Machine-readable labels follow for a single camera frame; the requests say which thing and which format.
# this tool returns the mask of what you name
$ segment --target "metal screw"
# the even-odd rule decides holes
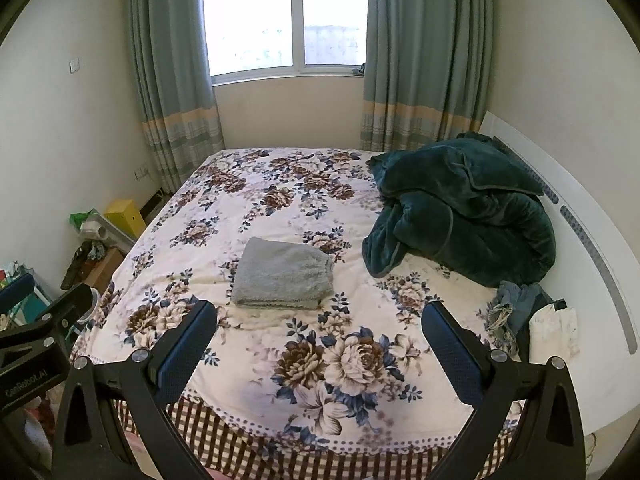
[[[131,360],[135,363],[141,363],[147,357],[149,357],[149,352],[147,352],[143,348],[138,348],[137,350],[133,351],[133,354],[131,354]]]
[[[76,370],[82,370],[88,364],[89,364],[89,359],[81,355],[78,359],[74,361],[74,368]]]
[[[562,370],[565,366],[565,363],[561,357],[556,356],[551,358],[551,365],[553,368],[556,368],[557,370]]]
[[[497,363],[503,363],[507,360],[507,354],[502,350],[492,350],[491,359]]]

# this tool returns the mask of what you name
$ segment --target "dark green blanket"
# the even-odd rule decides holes
[[[415,250],[485,286],[541,280],[556,259],[540,184],[488,142],[453,139],[368,162],[385,206],[362,255],[385,276]]]

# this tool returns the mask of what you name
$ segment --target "white wall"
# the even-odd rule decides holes
[[[640,52],[606,0],[496,0],[488,108],[562,164],[640,257]]]
[[[158,189],[124,35],[123,0],[31,0],[0,46],[0,262],[59,286],[78,238],[69,213]],[[69,60],[81,58],[79,72]]]
[[[300,76],[216,86],[225,145],[357,148],[363,78]]]

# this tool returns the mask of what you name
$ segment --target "light switch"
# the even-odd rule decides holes
[[[75,57],[71,61],[69,61],[69,72],[77,72],[80,70],[80,58]]]

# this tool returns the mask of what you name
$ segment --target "curtain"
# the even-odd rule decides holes
[[[493,0],[369,0],[363,150],[414,150],[477,130]]]
[[[142,126],[162,186],[170,191],[224,148],[203,7],[203,0],[126,0]]]

